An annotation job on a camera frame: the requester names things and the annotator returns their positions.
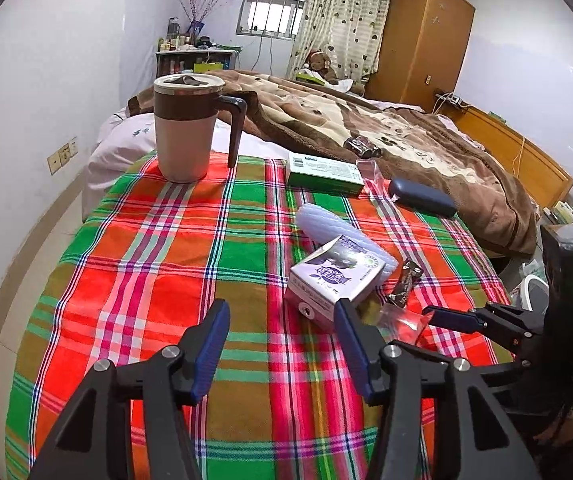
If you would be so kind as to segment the white trash bin rim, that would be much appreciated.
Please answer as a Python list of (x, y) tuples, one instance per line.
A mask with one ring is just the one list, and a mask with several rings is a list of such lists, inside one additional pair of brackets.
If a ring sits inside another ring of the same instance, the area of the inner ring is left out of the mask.
[(544, 314), (549, 305), (549, 285), (535, 274), (527, 275), (511, 292), (514, 307)]

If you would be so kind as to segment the clear plastic wrapper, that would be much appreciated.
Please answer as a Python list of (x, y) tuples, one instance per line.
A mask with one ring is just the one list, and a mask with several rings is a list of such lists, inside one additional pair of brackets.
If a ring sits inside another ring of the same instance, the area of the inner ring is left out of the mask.
[(387, 341), (395, 339), (406, 344), (416, 344), (432, 317), (431, 311), (419, 314), (394, 304), (384, 304), (375, 326)]

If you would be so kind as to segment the brown snack wrapper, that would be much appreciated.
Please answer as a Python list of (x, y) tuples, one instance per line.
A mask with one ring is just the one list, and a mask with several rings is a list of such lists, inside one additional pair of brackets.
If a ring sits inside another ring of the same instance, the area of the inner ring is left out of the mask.
[(401, 273), (393, 291), (387, 296), (387, 301), (394, 306), (405, 309), (410, 292), (420, 282), (424, 274), (422, 266), (411, 259), (405, 259), (401, 266)]

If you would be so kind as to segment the purple white small carton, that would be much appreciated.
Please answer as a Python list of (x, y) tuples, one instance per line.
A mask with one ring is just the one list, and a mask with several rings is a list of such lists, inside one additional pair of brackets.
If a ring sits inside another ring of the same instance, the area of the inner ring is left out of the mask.
[(288, 273), (286, 303), (321, 330), (333, 332), (337, 301), (355, 306), (379, 284), (386, 262), (351, 238), (337, 236)]

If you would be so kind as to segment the plaid red green tablecloth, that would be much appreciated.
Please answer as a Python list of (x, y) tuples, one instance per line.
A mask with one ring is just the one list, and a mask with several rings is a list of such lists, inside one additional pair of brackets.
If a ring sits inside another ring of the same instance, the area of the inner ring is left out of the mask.
[(207, 398), (184, 412), (206, 479), (361, 479), (379, 411), (363, 403), (337, 340), (284, 300), (313, 251), (296, 228), (314, 203), (423, 268), (408, 306), (466, 311), (507, 302), (459, 219), (286, 183), (280, 159), (213, 154), (204, 180), (178, 185), (146, 155), (115, 183), (52, 271), (17, 353), (6, 415), (6, 474), (24, 479), (97, 360), (145, 360), (226, 300), (231, 327)]

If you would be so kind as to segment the white foam net sleeve far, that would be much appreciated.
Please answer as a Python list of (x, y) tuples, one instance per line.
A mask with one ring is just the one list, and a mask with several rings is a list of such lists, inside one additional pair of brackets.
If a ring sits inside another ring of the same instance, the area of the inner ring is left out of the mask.
[(364, 232), (352, 226), (349, 222), (339, 218), (337, 214), (315, 204), (305, 204), (296, 211), (295, 223), (303, 234), (317, 244), (326, 244), (337, 236), (348, 237), (367, 249), (368, 252), (377, 255), (384, 261), (384, 269), (377, 284), (382, 286), (399, 266), (398, 260), (388, 252), (370, 240)]

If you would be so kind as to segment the dark blue glasses case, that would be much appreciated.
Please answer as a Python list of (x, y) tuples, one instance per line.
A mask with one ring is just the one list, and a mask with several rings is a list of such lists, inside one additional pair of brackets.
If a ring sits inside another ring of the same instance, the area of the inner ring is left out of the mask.
[(448, 194), (428, 185), (393, 178), (389, 182), (388, 193), (397, 204), (427, 214), (452, 218), (457, 213), (457, 206)]

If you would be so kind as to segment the wooden bed headboard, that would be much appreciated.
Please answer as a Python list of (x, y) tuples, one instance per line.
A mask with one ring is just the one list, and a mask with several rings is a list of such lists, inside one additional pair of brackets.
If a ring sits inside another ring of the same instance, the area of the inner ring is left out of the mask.
[(460, 131), (483, 144), (507, 172), (521, 181), (539, 206), (553, 207), (565, 200), (573, 187), (573, 177), (525, 136), (474, 106), (462, 108), (447, 103), (441, 112)]

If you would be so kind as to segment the green white medicine box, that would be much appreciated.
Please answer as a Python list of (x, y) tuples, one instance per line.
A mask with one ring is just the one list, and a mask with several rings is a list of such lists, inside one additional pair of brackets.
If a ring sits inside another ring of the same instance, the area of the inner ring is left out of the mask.
[(360, 171), (355, 164), (296, 153), (288, 155), (286, 182), (296, 188), (351, 196), (359, 195), (364, 187)]

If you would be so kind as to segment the white pillow sheet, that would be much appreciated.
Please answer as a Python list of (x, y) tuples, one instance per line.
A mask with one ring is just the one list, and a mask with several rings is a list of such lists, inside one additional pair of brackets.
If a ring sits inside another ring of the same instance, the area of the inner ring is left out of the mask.
[[(230, 125), (216, 119), (212, 149), (228, 153)], [(113, 114), (100, 128), (96, 148), (84, 169), (81, 219), (88, 218), (106, 193), (137, 160), (156, 148), (152, 113), (126, 116), (126, 108)], [(243, 130), (239, 155), (264, 159), (288, 159), (290, 151)]]

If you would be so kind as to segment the brown plush blanket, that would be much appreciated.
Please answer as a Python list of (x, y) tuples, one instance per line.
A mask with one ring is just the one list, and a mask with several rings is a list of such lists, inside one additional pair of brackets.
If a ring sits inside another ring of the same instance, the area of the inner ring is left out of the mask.
[(363, 136), (381, 150), (386, 179), (425, 184), (451, 196), (481, 247), (512, 257), (536, 248), (536, 207), (490, 154), (416, 110), (378, 110), (323, 87), (246, 70), (221, 70), (224, 94), (246, 101), (244, 131), (292, 152), (356, 162), (346, 141)]

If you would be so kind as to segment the brown beige lidded mug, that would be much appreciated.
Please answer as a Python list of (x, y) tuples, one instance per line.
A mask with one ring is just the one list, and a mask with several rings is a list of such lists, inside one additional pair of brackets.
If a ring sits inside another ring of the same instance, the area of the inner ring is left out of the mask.
[(224, 94), (224, 80), (209, 74), (175, 74), (153, 84), (153, 114), (158, 167), (176, 183), (203, 179), (218, 113), (231, 115), (228, 166), (238, 160), (246, 101)]

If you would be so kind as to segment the teddy bear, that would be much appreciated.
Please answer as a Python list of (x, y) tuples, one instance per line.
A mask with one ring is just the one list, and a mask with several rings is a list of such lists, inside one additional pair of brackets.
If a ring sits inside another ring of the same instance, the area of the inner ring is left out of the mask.
[(316, 72), (329, 84), (338, 84), (338, 78), (331, 66), (329, 57), (320, 50), (311, 51), (307, 58), (309, 70)]

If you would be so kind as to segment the wooden wardrobe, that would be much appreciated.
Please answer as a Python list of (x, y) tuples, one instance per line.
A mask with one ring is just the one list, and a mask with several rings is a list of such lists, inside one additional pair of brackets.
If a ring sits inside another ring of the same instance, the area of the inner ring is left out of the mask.
[(457, 84), (474, 13), (466, 0), (390, 0), (379, 69), (365, 96), (432, 110), (437, 94)]

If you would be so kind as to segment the patterned curtain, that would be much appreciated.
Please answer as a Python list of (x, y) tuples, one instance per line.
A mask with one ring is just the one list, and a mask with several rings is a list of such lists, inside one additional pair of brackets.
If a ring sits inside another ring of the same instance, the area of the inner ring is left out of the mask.
[(329, 57), (341, 79), (363, 84), (379, 68), (390, 0), (305, 0), (286, 76), (293, 78), (313, 51)]

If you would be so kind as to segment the window with bars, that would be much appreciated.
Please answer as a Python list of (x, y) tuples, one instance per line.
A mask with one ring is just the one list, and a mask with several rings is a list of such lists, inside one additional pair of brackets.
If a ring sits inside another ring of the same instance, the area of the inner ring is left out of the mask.
[(242, 0), (236, 33), (292, 40), (303, 19), (303, 0)]

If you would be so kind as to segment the dried branch vase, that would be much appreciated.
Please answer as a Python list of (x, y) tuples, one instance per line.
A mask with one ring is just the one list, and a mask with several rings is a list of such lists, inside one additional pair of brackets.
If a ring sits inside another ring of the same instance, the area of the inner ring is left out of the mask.
[(187, 35), (192, 44), (201, 36), (206, 18), (219, 9), (226, 0), (178, 0), (184, 16), (189, 21)]

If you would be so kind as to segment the wall outlet plate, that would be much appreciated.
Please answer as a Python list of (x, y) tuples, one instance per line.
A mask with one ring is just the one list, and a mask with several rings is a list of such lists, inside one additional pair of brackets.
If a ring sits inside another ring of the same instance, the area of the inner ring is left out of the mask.
[(50, 174), (53, 176), (62, 167), (66, 166), (70, 160), (78, 154), (78, 142), (76, 138), (70, 139), (57, 151), (47, 158)]

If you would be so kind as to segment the cluttered wall shelf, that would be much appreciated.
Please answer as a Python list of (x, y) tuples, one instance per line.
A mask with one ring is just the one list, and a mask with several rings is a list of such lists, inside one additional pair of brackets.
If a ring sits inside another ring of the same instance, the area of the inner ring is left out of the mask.
[(241, 47), (213, 44), (207, 36), (196, 37), (192, 28), (181, 32), (179, 18), (172, 16), (165, 37), (157, 40), (155, 76), (205, 73), (236, 67)]

